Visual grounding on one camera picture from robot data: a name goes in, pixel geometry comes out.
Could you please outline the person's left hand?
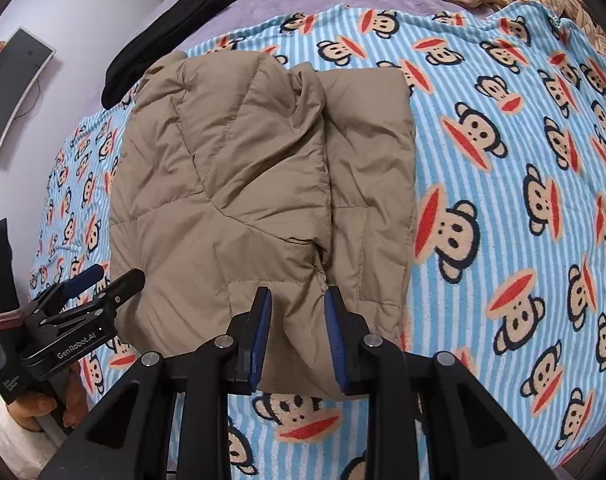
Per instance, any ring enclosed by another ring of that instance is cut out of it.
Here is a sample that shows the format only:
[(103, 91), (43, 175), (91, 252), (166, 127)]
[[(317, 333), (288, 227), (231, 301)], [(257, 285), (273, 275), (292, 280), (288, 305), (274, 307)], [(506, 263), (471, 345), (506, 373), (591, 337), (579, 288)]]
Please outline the person's left hand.
[[(65, 385), (63, 403), (63, 426), (65, 428), (77, 427), (88, 414), (87, 393), (80, 378), (80, 366), (75, 362), (70, 367), (68, 382)], [(39, 431), (37, 419), (49, 415), (58, 404), (56, 400), (39, 392), (26, 392), (16, 398), (7, 406), (12, 419), (22, 428), (30, 431)]]

